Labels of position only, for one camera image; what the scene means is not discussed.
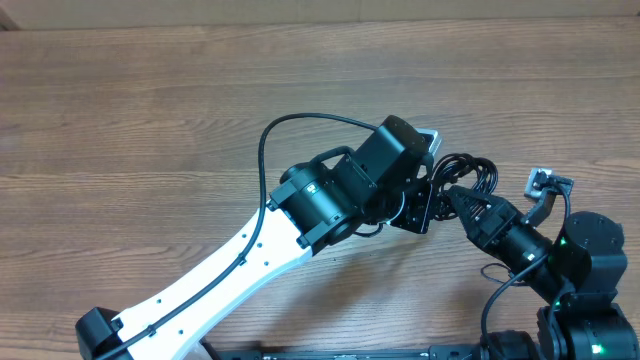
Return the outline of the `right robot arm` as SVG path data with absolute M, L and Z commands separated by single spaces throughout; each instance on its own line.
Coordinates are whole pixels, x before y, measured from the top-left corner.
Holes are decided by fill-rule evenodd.
M 512 283 L 546 301 L 538 339 L 525 355 L 538 359 L 636 359 L 639 341 L 614 299 L 628 261 L 621 225 L 604 215 L 568 212 L 555 240 L 540 234 L 507 200 L 460 186 L 447 196 L 467 238 L 500 260 Z

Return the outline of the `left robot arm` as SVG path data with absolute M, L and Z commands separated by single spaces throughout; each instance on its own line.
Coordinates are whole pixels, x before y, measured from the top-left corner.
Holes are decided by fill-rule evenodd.
M 339 146 L 290 167 L 227 243 L 153 297 L 121 312 L 96 307 L 75 325 L 85 359 L 199 359 L 202 340 L 277 276 L 359 232 L 428 229 L 441 138 L 390 115 L 358 148 Z

